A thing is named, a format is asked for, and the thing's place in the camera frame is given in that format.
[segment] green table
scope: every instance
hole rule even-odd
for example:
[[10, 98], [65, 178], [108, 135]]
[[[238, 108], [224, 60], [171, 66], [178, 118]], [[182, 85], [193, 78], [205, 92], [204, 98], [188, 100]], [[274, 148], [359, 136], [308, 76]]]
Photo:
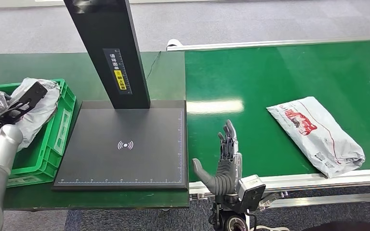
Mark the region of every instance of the green table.
[[[156, 55], [142, 54], [146, 74]], [[186, 51], [185, 56], [163, 52], [148, 79], [151, 98], [183, 97], [178, 93], [184, 90], [181, 84], [180, 89], [170, 89], [173, 86], [163, 80], [182, 78], [185, 71], [188, 158], [199, 158], [207, 171], [215, 172], [219, 157], [216, 134], [224, 121], [231, 119], [243, 154], [243, 176], [259, 175], [268, 192], [288, 188], [280, 186], [283, 184], [295, 189], [306, 183], [360, 185], [364, 179], [370, 184], [370, 41]], [[0, 84], [24, 77], [62, 77], [79, 100], [106, 99], [87, 54], [0, 55]], [[361, 170], [346, 178], [323, 179], [265, 109], [306, 96], [315, 96], [363, 147], [366, 162]], [[306, 181], [298, 184], [297, 179]], [[192, 169], [189, 180], [198, 180]], [[49, 188], [50, 184], [42, 184], [9, 189], [4, 206], [188, 205], [187, 192], [51, 192]]]

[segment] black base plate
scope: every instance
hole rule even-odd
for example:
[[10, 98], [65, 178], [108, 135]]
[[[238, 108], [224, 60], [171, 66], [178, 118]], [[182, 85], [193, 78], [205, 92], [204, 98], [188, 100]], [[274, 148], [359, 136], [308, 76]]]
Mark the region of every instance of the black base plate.
[[82, 103], [53, 190], [187, 188], [185, 101]]

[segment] yellow label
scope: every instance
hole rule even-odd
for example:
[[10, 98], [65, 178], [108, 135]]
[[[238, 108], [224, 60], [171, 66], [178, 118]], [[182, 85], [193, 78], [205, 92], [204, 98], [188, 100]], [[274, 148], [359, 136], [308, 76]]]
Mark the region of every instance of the yellow label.
[[122, 77], [122, 73], [120, 70], [114, 70], [114, 74], [116, 75], [117, 84], [120, 87], [120, 90], [126, 90], [127, 87], [125, 86], [124, 79]]

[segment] wireless symbol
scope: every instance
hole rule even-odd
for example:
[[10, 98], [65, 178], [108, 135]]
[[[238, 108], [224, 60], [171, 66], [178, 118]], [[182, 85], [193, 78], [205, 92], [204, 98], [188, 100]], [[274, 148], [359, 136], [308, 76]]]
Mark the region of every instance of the wireless symbol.
[[119, 142], [119, 144], [117, 145], [118, 149], [123, 149], [123, 148], [128, 148], [128, 149], [132, 149], [134, 147], [134, 142], [133, 141], [130, 141], [128, 143], [123, 143], [122, 141]]

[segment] black cable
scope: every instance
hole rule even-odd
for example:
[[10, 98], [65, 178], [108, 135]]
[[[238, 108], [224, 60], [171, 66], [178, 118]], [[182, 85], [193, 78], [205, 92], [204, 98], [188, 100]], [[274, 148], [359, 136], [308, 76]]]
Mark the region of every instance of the black cable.
[[253, 226], [253, 231], [256, 231], [257, 227], [257, 217], [256, 215], [253, 214], [253, 212], [245, 213], [247, 216], [251, 216], [254, 218], [254, 226]]
[[253, 231], [256, 231], [256, 227], [257, 227], [257, 217], [256, 215], [252, 214], [251, 216], [254, 217], [254, 226], [253, 226]]
[[147, 80], [147, 79], [148, 79], [149, 75], [150, 75], [150, 74], [151, 74], [151, 72], [152, 72], [152, 67], [154, 66], [155, 61], [157, 61], [157, 59], [159, 58], [159, 56], [160, 56], [160, 55], [161, 55], [161, 51], [159, 51], [159, 52], [158, 52], [157, 56], [155, 57], [154, 61], [152, 62], [152, 64], [151, 64], [151, 68], [149, 69], [149, 73], [148, 73], [148, 75], [146, 76], [145, 80]]

